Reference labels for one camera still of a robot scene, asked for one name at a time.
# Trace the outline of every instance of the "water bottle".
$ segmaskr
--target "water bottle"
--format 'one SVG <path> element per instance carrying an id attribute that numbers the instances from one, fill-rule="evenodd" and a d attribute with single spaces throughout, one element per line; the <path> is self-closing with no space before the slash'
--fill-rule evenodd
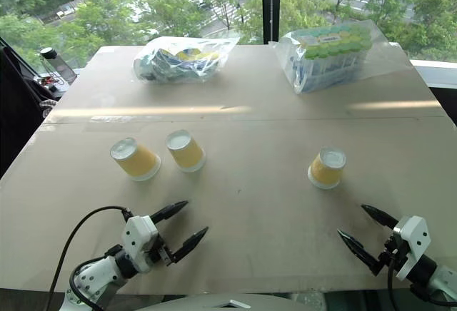
<path id="1" fill-rule="evenodd" d="M 40 51 L 40 54 L 59 72 L 60 77 L 65 79 L 68 84 L 71 84 L 76 79 L 77 75 L 70 66 L 57 54 L 52 47 L 46 47 Z"/>

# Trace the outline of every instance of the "wooden table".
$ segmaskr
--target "wooden table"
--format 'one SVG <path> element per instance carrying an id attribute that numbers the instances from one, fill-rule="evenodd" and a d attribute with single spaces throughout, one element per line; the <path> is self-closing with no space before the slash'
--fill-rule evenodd
<path id="1" fill-rule="evenodd" d="M 457 267 L 456 129 L 413 68 L 297 96 L 267 46 L 237 46 L 214 79 L 171 86 L 134 78 L 138 51 L 101 48 L 0 180 L 0 287 L 47 290 L 68 234 L 94 208 L 145 215 L 178 200 L 190 203 L 159 224 L 173 249 L 210 231 L 178 265 L 122 292 L 384 288 L 336 232 L 380 253 L 389 232 L 362 203 L 425 217 L 427 253 Z M 181 128 L 206 151 L 198 173 L 179 171 L 166 150 Z M 110 158 L 126 136 L 161 156 L 152 180 L 133 182 Z M 323 191 L 305 172 L 327 145 L 344 149 L 348 165 L 340 186 Z M 58 290 L 78 263 L 119 243 L 123 227 L 114 211 L 88 221 Z"/>

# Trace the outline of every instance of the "plastic bag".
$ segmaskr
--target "plastic bag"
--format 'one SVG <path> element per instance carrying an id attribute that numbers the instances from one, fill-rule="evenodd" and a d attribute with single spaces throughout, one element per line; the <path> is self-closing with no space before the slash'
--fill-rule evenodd
<path id="1" fill-rule="evenodd" d="M 372 20 L 292 31 L 270 44 L 296 93 L 412 67 Z"/>
<path id="2" fill-rule="evenodd" d="M 180 78 L 204 81 L 225 64 L 238 40 L 162 36 L 138 53 L 134 71 L 140 79 L 159 83 Z"/>

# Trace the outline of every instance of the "yellow cup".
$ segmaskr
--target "yellow cup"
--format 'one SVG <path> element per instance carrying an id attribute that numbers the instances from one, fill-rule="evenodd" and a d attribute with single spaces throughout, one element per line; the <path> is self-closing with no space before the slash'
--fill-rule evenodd
<path id="1" fill-rule="evenodd" d="M 192 135 L 185 130 L 175 131 L 168 135 L 166 147 L 183 172 L 195 172 L 205 164 L 205 152 Z"/>
<path id="2" fill-rule="evenodd" d="M 329 190 L 340 183 L 346 155 L 341 149 L 324 147 L 308 168 L 309 180 L 318 188 Z"/>
<path id="3" fill-rule="evenodd" d="M 139 145 L 134 138 L 118 141 L 111 147 L 110 154 L 135 181 L 154 177 L 161 165 L 159 156 Z"/>

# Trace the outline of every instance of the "window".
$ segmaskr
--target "window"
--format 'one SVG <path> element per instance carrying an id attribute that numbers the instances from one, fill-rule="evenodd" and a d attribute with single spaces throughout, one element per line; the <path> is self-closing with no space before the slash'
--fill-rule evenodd
<path id="1" fill-rule="evenodd" d="M 83 68 L 101 46 L 157 36 L 240 36 L 262 42 L 261 0 L 0 0 L 0 36 L 44 73 L 38 52 L 54 47 Z"/>
<path id="2" fill-rule="evenodd" d="M 281 0 L 279 36 L 372 19 L 410 59 L 457 62 L 457 0 Z"/>

